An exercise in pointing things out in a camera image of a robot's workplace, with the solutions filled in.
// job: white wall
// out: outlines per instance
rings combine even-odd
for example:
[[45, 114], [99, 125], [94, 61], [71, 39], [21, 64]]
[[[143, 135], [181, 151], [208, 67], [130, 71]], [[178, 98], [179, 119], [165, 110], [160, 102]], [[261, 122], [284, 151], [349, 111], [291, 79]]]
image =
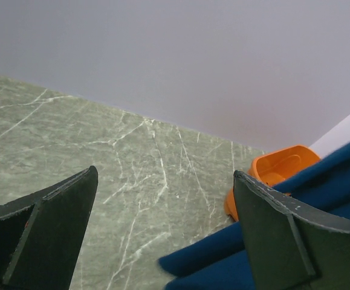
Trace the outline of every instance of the white wall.
[[0, 0], [0, 74], [263, 149], [350, 114], [350, 1]]
[[324, 157], [348, 142], [350, 142], [350, 115], [312, 144], [311, 148]]

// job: blue fabric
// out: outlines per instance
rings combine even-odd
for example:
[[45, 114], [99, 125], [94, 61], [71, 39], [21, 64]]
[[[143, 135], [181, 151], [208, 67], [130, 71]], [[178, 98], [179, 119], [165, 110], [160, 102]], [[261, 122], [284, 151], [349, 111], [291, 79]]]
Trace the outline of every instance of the blue fabric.
[[196, 273], [168, 283], [166, 290], [253, 290], [246, 251], [240, 251]]
[[[350, 143], [274, 189], [350, 219]], [[178, 277], [167, 285], [169, 290], [255, 289], [250, 266], [244, 265], [247, 255], [239, 222], [160, 258], [158, 263]]]
[[241, 224], [236, 222], [216, 234], [159, 259], [158, 263], [172, 275], [184, 277], [244, 248]]

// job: orange plastic basket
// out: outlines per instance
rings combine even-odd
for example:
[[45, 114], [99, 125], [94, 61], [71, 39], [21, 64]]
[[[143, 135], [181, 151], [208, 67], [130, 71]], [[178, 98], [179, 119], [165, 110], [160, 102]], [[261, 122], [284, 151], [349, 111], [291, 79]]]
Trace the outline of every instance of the orange plastic basket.
[[[248, 174], [272, 187], [320, 160], [311, 149], [296, 145], [255, 158]], [[234, 220], [239, 220], [232, 189], [228, 191], [224, 210]]]

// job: green marble floor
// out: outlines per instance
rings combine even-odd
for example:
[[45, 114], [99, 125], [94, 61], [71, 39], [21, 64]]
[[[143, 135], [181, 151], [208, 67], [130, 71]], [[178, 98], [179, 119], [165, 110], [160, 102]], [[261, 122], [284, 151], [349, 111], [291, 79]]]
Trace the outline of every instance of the green marble floor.
[[231, 223], [233, 169], [260, 150], [0, 78], [0, 204], [90, 165], [99, 187], [71, 289], [162, 289], [160, 256]]

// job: marble floor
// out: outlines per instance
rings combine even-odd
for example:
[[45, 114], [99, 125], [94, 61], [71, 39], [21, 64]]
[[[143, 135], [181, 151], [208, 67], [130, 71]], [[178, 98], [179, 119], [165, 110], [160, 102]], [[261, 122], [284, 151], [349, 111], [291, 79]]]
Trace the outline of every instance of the marble floor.
[[71, 288], [162, 289], [156, 260], [231, 223], [233, 169], [260, 150], [0, 78], [0, 204], [90, 165], [99, 187]]

